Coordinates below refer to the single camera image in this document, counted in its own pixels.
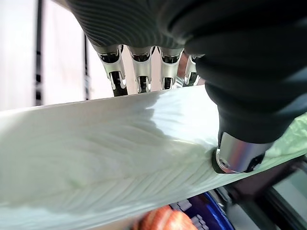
blue plastic container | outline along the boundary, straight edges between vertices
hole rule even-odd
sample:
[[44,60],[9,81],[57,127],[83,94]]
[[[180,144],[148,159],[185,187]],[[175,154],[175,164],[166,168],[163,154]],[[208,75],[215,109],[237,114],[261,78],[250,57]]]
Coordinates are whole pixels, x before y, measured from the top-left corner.
[[203,193],[170,206],[187,214],[198,230],[235,230],[209,193]]

white wall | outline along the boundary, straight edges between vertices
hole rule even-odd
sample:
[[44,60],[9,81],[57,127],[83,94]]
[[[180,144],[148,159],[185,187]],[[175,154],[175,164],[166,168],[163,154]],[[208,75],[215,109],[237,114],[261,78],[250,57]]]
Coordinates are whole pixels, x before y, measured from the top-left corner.
[[0,111],[34,105],[36,0],[0,1]]

dark surface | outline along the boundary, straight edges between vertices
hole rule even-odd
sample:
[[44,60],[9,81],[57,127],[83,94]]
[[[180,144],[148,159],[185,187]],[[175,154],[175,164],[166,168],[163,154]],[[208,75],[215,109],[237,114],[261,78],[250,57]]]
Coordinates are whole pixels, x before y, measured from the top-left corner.
[[307,2],[218,0],[158,3],[162,31],[185,44],[218,105],[220,134],[278,139],[307,111]]
[[67,0],[67,3],[95,46],[182,47],[159,31],[145,0]]

